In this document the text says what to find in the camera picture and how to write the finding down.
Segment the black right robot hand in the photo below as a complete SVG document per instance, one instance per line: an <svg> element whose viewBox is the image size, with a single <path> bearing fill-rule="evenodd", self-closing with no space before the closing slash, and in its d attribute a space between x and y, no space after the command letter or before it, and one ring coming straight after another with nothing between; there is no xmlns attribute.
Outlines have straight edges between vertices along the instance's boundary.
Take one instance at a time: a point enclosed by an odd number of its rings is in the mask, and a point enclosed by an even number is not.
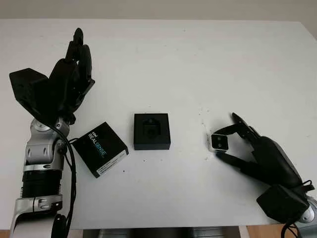
<svg viewBox="0 0 317 238"><path fill-rule="evenodd" d="M261 136L236 113L232 113L232 120L234 124L219 129L210 136L210 146L217 158L269 185L280 184L286 188L294 188L303 183L298 171L278 143L269 137ZM228 136L235 133L253 148L254 162L227 154Z"/></svg>

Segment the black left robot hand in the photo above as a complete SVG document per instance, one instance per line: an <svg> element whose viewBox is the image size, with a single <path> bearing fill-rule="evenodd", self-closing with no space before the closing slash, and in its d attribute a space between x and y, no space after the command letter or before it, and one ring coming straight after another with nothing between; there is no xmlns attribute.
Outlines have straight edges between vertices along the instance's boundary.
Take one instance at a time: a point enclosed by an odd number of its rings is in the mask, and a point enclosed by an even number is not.
<svg viewBox="0 0 317 238"><path fill-rule="evenodd" d="M66 56L55 64L47 83L40 110L43 122L53 124L62 118L70 125L74 124L75 111L95 83L90 48L84 44L82 29L75 30Z"/></svg>

